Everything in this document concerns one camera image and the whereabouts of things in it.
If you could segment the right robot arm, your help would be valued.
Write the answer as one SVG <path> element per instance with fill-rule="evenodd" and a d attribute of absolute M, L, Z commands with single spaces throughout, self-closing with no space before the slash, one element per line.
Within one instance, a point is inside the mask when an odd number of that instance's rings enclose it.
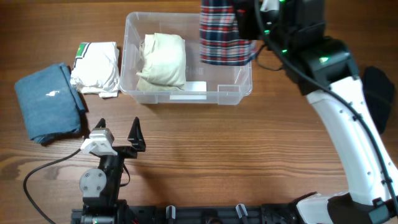
<path fill-rule="evenodd" d="M 323 121 L 348 182 L 289 204 L 299 223 L 384 223 L 397 216 L 397 168 L 389 157 L 346 44 L 325 35 L 325 3 L 234 1 L 242 39 L 262 40 Z"/>

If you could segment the black cloth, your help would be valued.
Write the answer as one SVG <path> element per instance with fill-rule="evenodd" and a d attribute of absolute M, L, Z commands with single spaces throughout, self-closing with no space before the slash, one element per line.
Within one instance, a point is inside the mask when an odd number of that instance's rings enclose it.
<path fill-rule="evenodd" d="M 387 75 L 376 67 L 365 68 L 362 83 L 369 113 L 378 133 L 382 134 L 391 113 L 395 86 Z"/>

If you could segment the cream cloth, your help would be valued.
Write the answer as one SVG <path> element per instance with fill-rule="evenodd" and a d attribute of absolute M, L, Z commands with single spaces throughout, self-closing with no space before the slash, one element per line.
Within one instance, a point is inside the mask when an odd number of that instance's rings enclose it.
<path fill-rule="evenodd" d="M 187 56 L 184 39 L 175 34 L 147 34 L 139 51 L 144 62 L 143 68 L 137 72 L 139 91 L 186 89 Z"/>

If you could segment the red blue plaid cloth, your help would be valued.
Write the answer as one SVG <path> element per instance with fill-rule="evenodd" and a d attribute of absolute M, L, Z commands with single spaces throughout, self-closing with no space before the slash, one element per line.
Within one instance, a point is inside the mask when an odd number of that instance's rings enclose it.
<path fill-rule="evenodd" d="M 243 66 L 256 56 L 256 42 L 240 38 L 234 7 L 228 0 L 202 0 L 200 60 L 210 65 Z"/>

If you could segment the white cloth green patch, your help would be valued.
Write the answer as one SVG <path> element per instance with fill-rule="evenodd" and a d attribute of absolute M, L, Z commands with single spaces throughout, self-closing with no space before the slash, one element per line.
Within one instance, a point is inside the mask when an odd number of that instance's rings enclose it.
<path fill-rule="evenodd" d="M 72 67 L 70 84 L 82 94 L 115 98 L 119 91 L 119 49 L 115 42 L 82 42 Z"/>

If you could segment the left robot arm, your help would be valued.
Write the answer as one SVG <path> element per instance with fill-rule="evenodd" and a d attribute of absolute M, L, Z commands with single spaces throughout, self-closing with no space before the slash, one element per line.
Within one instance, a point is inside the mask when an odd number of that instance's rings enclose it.
<path fill-rule="evenodd" d="M 89 133 L 80 150 L 100 158 L 95 169 L 87 170 L 80 178 L 83 208 L 73 210 L 72 223 L 138 223 L 139 220 L 124 199 L 119 199 L 123 172 L 127 171 L 126 159 L 135 159 L 138 152 L 146 150 L 139 118 L 135 118 L 127 140 L 129 146 L 113 146 L 114 136 L 106 127 L 105 119 Z"/>

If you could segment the clear plastic storage container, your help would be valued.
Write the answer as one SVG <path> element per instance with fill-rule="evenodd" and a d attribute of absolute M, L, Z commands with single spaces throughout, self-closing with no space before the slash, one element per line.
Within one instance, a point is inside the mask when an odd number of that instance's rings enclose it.
<path fill-rule="evenodd" d="M 119 89 L 140 104 L 214 103 L 236 105 L 252 92 L 252 68 L 219 66 L 200 60 L 200 16 L 188 13 L 132 12 L 126 18 Z M 187 82 L 206 82 L 206 92 L 139 91 L 144 62 L 139 46 L 147 34 L 177 34 L 185 40 Z"/>

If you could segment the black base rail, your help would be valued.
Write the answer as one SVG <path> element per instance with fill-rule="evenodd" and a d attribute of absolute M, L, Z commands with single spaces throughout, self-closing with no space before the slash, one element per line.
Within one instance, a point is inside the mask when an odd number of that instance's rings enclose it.
<path fill-rule="evenodd" d="M 208 223 L 217 218 L 222 223 L 302 223 L 287 204 L 229 207 L 131 206 L 125 213 L 89 214 L 73 210 L 72 223 Z"/>

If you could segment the white label on container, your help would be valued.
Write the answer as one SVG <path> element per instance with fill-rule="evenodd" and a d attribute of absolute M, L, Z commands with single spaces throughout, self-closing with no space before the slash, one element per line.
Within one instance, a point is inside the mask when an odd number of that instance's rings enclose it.
<path fill-rule="evenodd" d="M 206 92 L 207 91 L 207 84 L 206 82 L 186 82 L 186 91 L 192 92 Z"/>

